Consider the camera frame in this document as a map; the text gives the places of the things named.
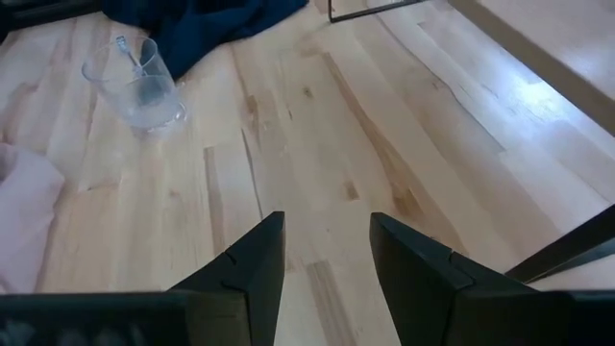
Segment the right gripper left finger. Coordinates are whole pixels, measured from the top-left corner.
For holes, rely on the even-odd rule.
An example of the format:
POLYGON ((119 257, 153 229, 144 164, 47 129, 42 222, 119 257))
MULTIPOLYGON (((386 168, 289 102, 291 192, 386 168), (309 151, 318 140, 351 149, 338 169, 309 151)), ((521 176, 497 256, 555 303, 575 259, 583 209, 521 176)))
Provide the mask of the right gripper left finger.
POLYGON ((4 345, 272 345, 285 269, 274 211, 165 291, 9 294, 4 345))

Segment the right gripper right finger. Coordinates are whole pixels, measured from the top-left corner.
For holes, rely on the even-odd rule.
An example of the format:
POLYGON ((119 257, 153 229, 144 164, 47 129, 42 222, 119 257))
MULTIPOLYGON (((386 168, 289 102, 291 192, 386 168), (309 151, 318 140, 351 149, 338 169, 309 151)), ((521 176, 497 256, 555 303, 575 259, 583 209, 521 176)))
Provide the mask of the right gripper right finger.
POLYGON ((611 290, 539 291, 382 213, 370 219, 378 280, 404 345, 611 345, 611 290))

